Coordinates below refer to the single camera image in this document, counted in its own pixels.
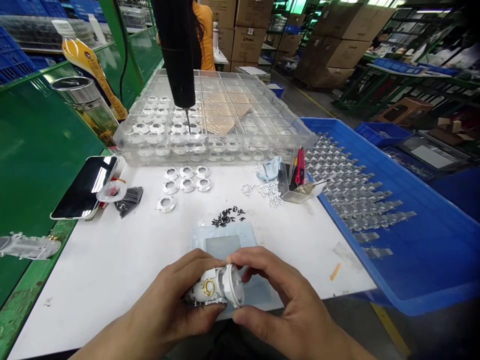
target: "smartphone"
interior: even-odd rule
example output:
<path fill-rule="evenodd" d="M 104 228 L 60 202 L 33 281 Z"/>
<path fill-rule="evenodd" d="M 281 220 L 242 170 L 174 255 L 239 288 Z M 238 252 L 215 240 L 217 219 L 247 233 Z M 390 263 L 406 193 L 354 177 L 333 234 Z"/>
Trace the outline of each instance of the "smartphone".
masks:
<path fill-rule="evenodd" d="M 89 219 L 100 202 L 97 193 L 112 178 L 119 158 L 91 156 L 86 161 L 65 195 L 50 214 L 52 220 Z"/>

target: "white work table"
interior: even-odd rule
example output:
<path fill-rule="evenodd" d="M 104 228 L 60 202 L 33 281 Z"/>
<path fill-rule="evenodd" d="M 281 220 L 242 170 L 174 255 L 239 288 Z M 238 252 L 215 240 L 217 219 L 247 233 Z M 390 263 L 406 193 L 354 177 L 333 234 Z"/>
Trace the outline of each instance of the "white work table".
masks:
<path fill-rule="evenodd" d="M 143 187 L 141 203 L 123 219 L 109 205 L 92 221 L 78 222 L 8 359 L 85 345 L 128 311 L 162 268 L 191 250 L 192 228 L 210 226 L 233 206 L 245 212 L 257 243 L 296 267 L 322 299 L 376 287 L 317 198 L 272 208 L 268 197 L 255 190 L 244 196 L 242 184 L 259 182 L 252 168 L 212 166 L 209 192 L 179 191 L 173 195 L 176 209 L 162 214 L 156 207 L 164 196 L 166 168 L 126 166 L 121 178 L 130 187 Z M 338 263 L 339 271 L 330 280 Z M 272 301 L 259 307 L 281 308 L 270 291 Z"/>

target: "assembled white device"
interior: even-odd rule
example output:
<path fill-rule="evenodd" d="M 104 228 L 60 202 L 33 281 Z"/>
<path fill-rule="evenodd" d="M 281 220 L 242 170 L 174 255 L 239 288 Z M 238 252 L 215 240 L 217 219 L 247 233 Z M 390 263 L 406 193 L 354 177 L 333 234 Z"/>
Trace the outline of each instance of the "assembled white device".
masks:
<path fill-rule="evenodd" d="M 228 264 L 205 271 L 183 296 L 188 305 L 230 303 L 235 309 L 245 304 L 244 283 L 237 267 Z"/>

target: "green table edge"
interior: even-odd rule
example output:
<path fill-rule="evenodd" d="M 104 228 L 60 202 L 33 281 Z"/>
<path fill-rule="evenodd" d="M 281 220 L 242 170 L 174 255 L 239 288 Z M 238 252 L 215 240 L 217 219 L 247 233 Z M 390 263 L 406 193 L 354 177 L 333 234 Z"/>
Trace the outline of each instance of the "green table edge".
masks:
<path fill-rule="evenodd" d="M 105 149 L 100 155 L 110 156 L 111 153 Z M 60 250 L 48 260 L 32 261 L 1 308 L 0 360 L 6 360 L 9 356 L 76 224 L 77 220 L 59 220 L 55 223 L 49 235 L 61 242 Z"/>

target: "clear plastic bag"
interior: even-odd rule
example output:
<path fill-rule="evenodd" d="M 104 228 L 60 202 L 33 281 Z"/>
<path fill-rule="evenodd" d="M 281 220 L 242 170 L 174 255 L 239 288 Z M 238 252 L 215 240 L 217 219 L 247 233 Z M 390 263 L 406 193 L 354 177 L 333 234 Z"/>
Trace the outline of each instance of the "clear plastic bag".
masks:
<path fill-rule="evenodd" d="M 144 188 L 141 186 L 129 187 L 124 198 L 115 202 L 115 208 L 120 213 L 122 219 L 140 203 L 143 193 Z"/>

